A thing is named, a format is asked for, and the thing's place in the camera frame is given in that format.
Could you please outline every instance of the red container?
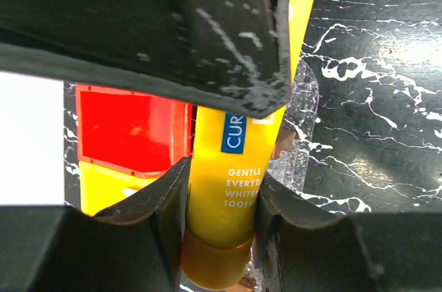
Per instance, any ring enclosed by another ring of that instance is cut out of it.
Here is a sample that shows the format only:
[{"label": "red container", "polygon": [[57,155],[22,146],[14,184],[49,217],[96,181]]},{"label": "red container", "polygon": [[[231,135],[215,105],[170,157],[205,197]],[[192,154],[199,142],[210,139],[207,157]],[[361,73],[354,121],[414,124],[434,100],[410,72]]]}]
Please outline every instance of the red container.
[{"label": "red container", "polygon": [[88,85],[77,85],[76,100],[80,161],[158,178],[190,155],[190,104]]}]

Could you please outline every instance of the orange cap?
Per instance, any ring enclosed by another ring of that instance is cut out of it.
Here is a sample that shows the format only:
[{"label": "orange cap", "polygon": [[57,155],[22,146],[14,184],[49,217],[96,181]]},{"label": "orange cap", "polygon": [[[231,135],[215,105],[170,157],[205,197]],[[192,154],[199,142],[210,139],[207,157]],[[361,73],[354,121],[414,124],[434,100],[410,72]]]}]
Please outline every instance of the orange cap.
[{"label": "orange cap", "polygon": [[195,285],[219,291],[238,283],[249,262],[253,237],[235,247],[218,247],[203,242],[188,228],[184,232],[181,265]]}]

